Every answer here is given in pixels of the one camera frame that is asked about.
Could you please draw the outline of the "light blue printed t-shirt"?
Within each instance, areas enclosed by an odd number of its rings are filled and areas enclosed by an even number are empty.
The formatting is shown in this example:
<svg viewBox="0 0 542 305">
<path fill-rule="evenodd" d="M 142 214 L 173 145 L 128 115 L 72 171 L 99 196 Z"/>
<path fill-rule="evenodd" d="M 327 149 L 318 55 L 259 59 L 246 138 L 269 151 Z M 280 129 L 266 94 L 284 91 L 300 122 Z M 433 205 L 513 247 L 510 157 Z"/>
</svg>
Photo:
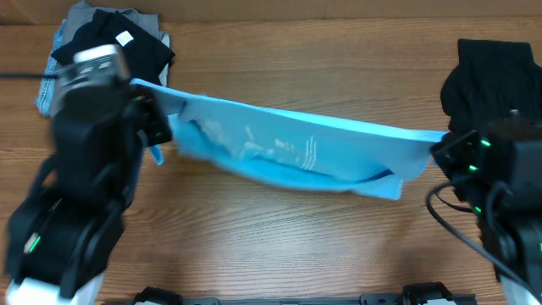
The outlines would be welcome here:
<svg viewBox="0 0 542 305">
<path fill-rule="evenodd" d="M 152 91 L 181 156 L 300 191 L 351 191 L 398 200 L 426 169 L 435 130 L 252 106 L 134 79 Z"/>
</svg>

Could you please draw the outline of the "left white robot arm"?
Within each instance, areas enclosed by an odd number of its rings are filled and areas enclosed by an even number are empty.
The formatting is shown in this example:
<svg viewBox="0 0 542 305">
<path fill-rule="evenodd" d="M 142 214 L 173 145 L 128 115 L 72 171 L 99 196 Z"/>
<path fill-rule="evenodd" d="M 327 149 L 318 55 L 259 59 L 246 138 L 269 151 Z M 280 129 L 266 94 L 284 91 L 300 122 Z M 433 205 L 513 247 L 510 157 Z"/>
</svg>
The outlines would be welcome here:
<svg viewBox="0 0 542 305">
<path fill-rule="evenodd" d="M 63 101 L 52 121 L 55 153 L 8 221 L 9 304 L 96 300 L 144 152 L 172 138 L 143 86 L 81 86 Z"/>
</svg>

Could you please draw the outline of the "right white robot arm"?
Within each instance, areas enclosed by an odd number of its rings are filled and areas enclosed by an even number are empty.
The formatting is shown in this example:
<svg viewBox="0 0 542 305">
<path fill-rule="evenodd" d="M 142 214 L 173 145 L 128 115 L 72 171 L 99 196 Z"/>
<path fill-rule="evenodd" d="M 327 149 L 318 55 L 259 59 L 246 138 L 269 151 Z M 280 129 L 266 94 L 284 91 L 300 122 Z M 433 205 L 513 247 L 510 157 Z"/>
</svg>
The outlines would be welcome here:
<svg viewBox="0 0 542 305">
<path fill-rule="evenodd" d="M 541 123 L 511 110 L 505 119 L 449 132 L 430 149 L 447 181 L 425 205 L 454 237 L 490 261 L 510 304 L 541 302 Z M 460 210 L 477 218 L 476 243 L 441 217 L 432 200 L 452 188 Z"/>
</svg>

